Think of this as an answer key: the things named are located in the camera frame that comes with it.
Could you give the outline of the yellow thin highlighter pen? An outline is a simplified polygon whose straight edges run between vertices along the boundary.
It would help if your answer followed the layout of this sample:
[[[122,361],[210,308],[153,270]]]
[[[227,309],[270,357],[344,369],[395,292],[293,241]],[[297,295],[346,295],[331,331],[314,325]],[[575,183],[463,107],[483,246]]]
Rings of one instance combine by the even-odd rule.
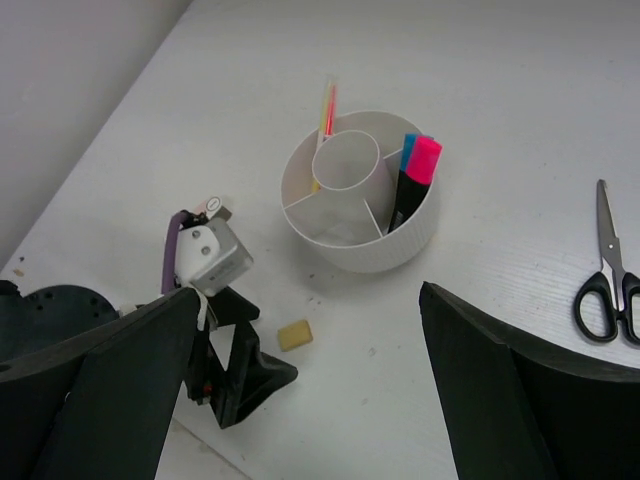
[[[334,75],[327,77],[323,91],[320,124],[317,129],[315,151],[318,151],[324,141],[333,134],[335,107],[337,98],[337,80]]]

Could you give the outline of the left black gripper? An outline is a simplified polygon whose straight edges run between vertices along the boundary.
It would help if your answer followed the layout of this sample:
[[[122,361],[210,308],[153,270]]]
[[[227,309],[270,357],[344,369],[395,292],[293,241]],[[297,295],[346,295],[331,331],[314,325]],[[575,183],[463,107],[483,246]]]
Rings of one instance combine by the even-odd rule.
[[[230,287],[208,300],[205,329],[195,335],[186,377],[187,396],[208,404],[221,429],[244,421],[269,396],[298,377],[298,369],[261,351],[251,325],[260,309]],[[221,362],[210,334],[217,327],[235,328],[229,360]]]

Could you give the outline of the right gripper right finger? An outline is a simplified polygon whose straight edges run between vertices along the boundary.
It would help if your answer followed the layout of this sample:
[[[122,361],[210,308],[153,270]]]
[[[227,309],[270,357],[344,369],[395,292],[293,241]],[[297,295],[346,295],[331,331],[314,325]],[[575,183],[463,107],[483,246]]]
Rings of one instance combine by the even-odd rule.
[[[637,369],[550,343],[434,283],[419,306],[459,478],[638,478]]]

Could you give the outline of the tan eraser block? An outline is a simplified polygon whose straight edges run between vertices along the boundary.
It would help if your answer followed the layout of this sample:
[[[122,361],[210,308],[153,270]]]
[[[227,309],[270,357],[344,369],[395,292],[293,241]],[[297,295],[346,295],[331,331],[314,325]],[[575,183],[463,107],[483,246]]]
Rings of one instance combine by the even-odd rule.
[[[282,352],[288,352],[311,343],[313,334],[309,322],[302,319],[279,329],[277,340]]]

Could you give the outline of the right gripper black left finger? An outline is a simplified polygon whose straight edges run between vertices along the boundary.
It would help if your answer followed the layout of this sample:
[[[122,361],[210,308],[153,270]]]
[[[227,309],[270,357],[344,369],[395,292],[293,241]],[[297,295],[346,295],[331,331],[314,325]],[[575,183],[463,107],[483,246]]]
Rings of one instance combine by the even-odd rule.
[[[199,311],[199,296],[179,289],[1,361],[2,477],[153,478]]]

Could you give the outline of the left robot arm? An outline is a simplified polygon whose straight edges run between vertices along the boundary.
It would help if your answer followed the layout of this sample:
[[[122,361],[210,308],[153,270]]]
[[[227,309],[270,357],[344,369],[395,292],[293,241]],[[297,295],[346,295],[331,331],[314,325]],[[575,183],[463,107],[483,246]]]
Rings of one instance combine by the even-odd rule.
[[[298,376],[293,365],[263,353],[251,325],[259,308],[226,287],[207,299],[205,331],[195,335],[184,383],[187,396],[209,404],[224,429],[242,422]],[[1,282],[1,361],[6,362],[105,325],[119,316],[100,294],[58,285],[27,296]]]

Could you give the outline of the pink thin highlighter pen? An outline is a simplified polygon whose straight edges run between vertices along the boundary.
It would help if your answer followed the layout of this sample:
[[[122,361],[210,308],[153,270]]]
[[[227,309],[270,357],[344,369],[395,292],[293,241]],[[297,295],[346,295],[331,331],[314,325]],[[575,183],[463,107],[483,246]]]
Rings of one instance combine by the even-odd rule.
[[[322,124],[323,137],[327,138],[333,134],[333,124],[335,119],[335,108],[337,99],[337,84],[331,80],[326,88],[326,98],[324,105],[324,118]]]

